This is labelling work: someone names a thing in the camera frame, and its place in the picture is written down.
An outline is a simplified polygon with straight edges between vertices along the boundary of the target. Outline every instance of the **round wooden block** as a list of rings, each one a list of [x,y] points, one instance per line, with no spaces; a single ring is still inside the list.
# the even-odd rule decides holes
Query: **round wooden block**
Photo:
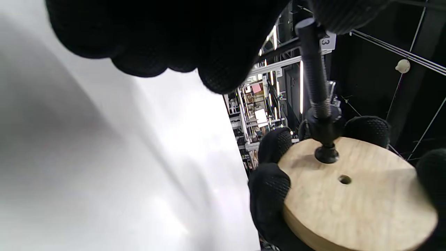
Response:
[[[437,225],[415,169],[396,154],[351,138],[335,141],[339,161],[314,157],[312,139],[279,162],[291,179],[284,218],[316,251],[416,250]]]

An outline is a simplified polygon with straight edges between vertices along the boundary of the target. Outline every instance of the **white surface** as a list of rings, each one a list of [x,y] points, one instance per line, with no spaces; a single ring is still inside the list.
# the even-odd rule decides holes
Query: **white surface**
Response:
[[[0,6],[0,250],[260,249],[224,102],[196,72],[126,75],[67,51],[42,0]]]

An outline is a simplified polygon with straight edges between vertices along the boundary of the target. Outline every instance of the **black glove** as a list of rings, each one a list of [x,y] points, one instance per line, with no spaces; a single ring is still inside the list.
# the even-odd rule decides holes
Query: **black glove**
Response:
[[[121,71],[139,77],[154,77],[167,68],[198,68],[203,84],[223,94],[246,79],[289,0],[45,2],[56,36],[71,52],[110,58]],[[309,2],[329,31],[347,33],[369,22],[390,0]]]
[[[306,125],[299,135],[306,139]],[[285,223],[282,211],[290,188],[289,177],[277,166],[282,155],[292,146],[288,128],[269,132],[259,146],[259,166],[249,176],[252,220],[260,235],[281,251],[313,250],[304,244]],[[389,144],[388,123],[373,116],[356,117],[346,123],[344,137],[356,138],[381,147]],[[438,211],[439,222],[432,236],[418,250],[444,250],[446,214],[446,149],[433,150],[424,155],[415,167],[418,179]]]

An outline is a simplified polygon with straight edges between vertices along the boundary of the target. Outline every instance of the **wire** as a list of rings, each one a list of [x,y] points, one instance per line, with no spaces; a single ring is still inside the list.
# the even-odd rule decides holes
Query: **wire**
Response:
[[[362,116],[354,107],[353,107],[353,105],[351,105],[349,102],[348,102],[348,99],[345,99],[343,96],[341,96],[341,98],[344,100],[344,102],[346,103],[346,104],[348,104],[359,116]],[[391,145],[391,144],[389,144],[389,148],[390,149],[392,149],[398,156],[400,156],[402,159],[404,159],[403,158],[403,156]]]
[[[421,143],[421,140],[424,138],[424,135],[426,135],[427,130],[429,130],[430,126],[432,125],[433,121],[435,120],[435,118],[437,117],[438,113],[440,112],[440,110],[442,109],[443,105],[445,104],[446,101],[446,97],[445,99],[443,99],[442,104],[440,105],[440,108],[438,108],[437,112],[435,113],[434,117],[432,118],[432,120],[430,121],[429,125],[427,126],[426,130],[424,131],[423,135],[421,136],[421,138],[418,140],[418,143],[415,145],[415,147],[413,148],[412,152],[410,153],[409,157],[407,159],[410,159],[410,157],[412,157],[413,152],[415,152],[415,150],[417,149],[418,145]]]

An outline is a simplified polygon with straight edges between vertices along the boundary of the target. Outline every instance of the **fluorescent light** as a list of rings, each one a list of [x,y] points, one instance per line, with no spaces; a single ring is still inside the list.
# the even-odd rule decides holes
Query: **fluorescent light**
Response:
[[[274,45],[274,49],[277,49],[277,31],[276,31],[276,26],[274,26],[274,28],[273,28],[273,45]]]
[[[301,108],[301,114],[304,113],[304,63],[301,61],[301,67],[300,67],[300,77],[301,77],[301,91],[300,91],[300,108]]]
[[[269,76],[271,77],[271,85],[274,85],[274,81],[273,81],[273,71],[269,72]]]
[[[277,102],[279,103],[279,115],[280,115],[280,102],[279,102],[280,90],[279,90],[279,81],[276,81],[276,83],[277,83]]]

